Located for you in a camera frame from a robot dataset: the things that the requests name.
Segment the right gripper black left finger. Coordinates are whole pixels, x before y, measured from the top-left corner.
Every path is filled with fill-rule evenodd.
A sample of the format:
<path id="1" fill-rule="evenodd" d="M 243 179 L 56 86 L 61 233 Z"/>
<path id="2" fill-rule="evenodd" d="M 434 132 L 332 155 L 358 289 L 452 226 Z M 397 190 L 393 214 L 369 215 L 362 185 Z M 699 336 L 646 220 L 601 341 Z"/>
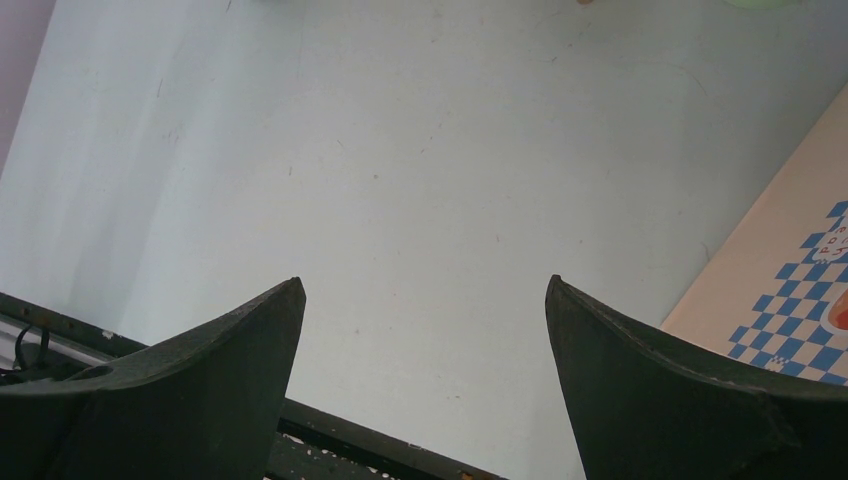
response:
<path id="1" fill-rule="evenodd" d="M 62 381 L 1 390 L 5 479 L 260 479 L 301 334 L 299 278 Z"/>

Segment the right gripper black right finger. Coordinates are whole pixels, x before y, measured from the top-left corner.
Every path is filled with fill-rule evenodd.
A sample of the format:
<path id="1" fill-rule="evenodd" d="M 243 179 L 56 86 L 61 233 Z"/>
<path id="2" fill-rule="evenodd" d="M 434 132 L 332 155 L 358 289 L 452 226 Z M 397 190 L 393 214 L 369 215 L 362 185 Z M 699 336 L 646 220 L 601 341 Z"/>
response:
<path id="1" fill-rule="evenodd" d="M 843 479 L 847 390 L 711 352 L 553 276 L 545 314 L 590 479 Z"/>

